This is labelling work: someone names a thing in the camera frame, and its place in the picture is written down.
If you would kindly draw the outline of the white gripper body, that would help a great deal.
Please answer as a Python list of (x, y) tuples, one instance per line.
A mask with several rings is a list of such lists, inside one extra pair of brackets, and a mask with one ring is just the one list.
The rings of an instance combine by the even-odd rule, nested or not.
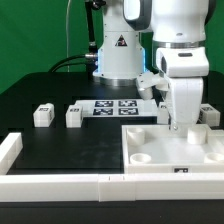
[(156, 66), (162, 79), (156, 88), (166, 102), (171, 123), (194, 125), (200, 113), (203, 77), (209, 73), (205, 48), (158, 48)]

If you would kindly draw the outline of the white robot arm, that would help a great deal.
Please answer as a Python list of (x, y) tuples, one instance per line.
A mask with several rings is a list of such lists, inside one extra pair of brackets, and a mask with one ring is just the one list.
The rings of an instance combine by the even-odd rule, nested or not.
[(148, 100), (157, 88), (171, 127), (197, 123), (209, 73), (205, 25), (216, 0), (104, 0), (103, 36), (93, 79), (136, 84)]

